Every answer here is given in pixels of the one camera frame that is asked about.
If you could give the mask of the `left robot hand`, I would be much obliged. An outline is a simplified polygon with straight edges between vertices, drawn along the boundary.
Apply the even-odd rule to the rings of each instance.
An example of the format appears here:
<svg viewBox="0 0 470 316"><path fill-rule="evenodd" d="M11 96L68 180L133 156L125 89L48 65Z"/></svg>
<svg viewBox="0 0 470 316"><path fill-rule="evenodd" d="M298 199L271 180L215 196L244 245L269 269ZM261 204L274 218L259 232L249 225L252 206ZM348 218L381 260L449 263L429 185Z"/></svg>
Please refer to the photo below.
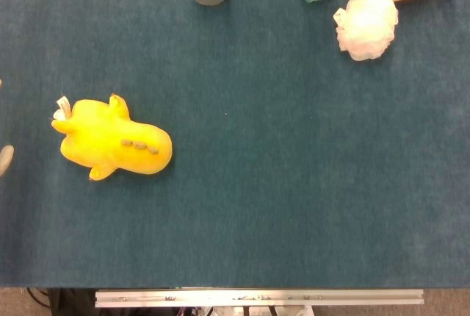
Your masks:
<svg viewBox="0 0 470 316"><path fill-rule="evenodd" d="M6 172L10 163L12 162L12 158L14 155L14 147L12 145L6 145L1 149L0 152L0 176Z"/></svg>

